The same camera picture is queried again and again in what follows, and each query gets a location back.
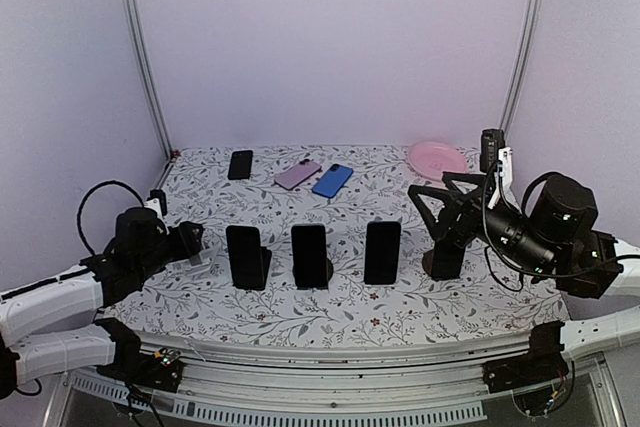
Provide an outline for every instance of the blue smartphone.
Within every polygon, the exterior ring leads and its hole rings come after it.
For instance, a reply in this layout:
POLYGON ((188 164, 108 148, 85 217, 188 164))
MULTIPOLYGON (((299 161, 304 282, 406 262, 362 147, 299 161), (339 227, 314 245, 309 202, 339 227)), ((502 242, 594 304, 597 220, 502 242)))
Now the blue smartphone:
POLYGON ((349 180, 351 174, 353 174, 353 169, 345 167, 344 165, 333 164, 320 178, 318 183, 313 186, 311 192, 328 199, 333 199, 347 180, 349 180))

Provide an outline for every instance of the table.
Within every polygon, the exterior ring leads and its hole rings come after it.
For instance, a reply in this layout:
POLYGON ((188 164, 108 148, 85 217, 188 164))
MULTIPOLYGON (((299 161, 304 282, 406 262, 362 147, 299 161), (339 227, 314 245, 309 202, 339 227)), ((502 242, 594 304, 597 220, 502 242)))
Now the table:
MULTIPOLYGON (((229 181, 231 148, 186 149, 164 185, 175 225, 205 225, 205 242, 220 247, 213 265, 198 273, 169 266, 140 293, 107 309, 132 329, 211 342, 273 347, 358 348, 435 344, 530 330, 567 319, 560 294, 550 281, 521 293, 502 289, 490 277, 483 244, 467 250, 461 277, 434 281, 421 268, 432 246, 426 227, 407 196, 411 184, 428 182, 406 163, 403 146, 288 146, 252 148, 249 180, 229 181), (288 192, 273 177, 303 158, 323 166, 354 169, 345 187, 327 200, 311 193, 321 173, 288 192), (398 220, 403 233, 398 280, 394 286, 363 282, 366 225, 398 220), (292 274, 290 228, 322 223, 335 273, 328 290, 297 290, 292 274), (232 286, 225 228, 252 225, 273 259, 263 292, 232 286)), ((478 151, 460 148, 470 171, 478 151)), ((517 285, 517 274, 491 256, 497 275, 517 285)))

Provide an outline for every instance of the purple wall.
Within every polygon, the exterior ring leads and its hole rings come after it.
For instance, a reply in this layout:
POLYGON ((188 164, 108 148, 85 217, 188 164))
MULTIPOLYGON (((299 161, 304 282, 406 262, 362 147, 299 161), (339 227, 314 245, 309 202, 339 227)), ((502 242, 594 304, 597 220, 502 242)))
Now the purple wall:
MULTIPOLYGON (((5 290, 85 256, 75 212, 93 184, 118 178, 144 191, 160 173, 121 0, 0 0, 0 112, 5 290)), ((96 246, 129 195, 114 189, 88 206, 96 246)))
POLYGON ((176 145, 475 145, 526 0, 139 0, 176 145))
MULTIPOLYGON (((593 189, 596 227, 640 245, 640 0, 543 0, 509 144, 516 191, 558 170, 593 189)), ((604 315, 637 298, 567 298, 573 318, 604 315)), ((638 425, 640 347, 609 352, 629 425, 638 425)))

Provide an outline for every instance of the metal rail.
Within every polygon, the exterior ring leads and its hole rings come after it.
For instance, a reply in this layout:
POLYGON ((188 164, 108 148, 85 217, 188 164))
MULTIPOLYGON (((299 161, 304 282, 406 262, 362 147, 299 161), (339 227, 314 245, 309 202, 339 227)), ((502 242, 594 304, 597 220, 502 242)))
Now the metal rail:
POLYGON ((520 38, 518 57, 516 58, 516 64, 513 69, 511 83, 507 93, 507 99, 502 112, 502 118, 500 119, 500 129, 504 131, 505 137, 509 134, 511 124, 513 123, 513 117, 518 106, 520 91, 522 90, 527 63, 529 61, 531 45, 533 44, 533 35, 538 23, 538 12, 540 11, 541 3, 542 0, 528 0, 527 2, 527 13, 524 21, 524 27, 522 29, 522 37, 520 38))

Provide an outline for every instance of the aluminum frame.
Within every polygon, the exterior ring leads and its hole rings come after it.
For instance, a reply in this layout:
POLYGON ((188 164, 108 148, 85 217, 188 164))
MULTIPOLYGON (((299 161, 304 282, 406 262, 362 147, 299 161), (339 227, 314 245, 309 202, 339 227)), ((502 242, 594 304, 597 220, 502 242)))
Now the aluminum frame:
POLYGON ((142 84, 147 98, 147 104, 149 107, 149 113, 151 115, 154 130, 156 132, 158 142, 160 143, 162 153, 164 154, 167 161, 171 161, 174 149, 171 144, 171 139, 169 138, 167 123, 164 119, 164 114, 162 113, 162 108, 160 106, 160 100, 158 98, 155 81, 153 80, 151 63, 147 54, 147 48, 142 32, 142 24, 140 22, 138 1, 122 0, 122 3, 124 5, 127 24, 129 26, 129 33, 131 35, 131 41, 133 43, 133 50, 136 56, 138 70, 140 71, 140 77, 142 79, 142 84))
POLYGON ((533 37, 538 24, 538 13, 542 0, 527 0, 527 11, 518 48, 518 56, 511 76, 511 83, 500 119, 500 129, 508 136, 518 106, 522 84, 524 82, 533 37))

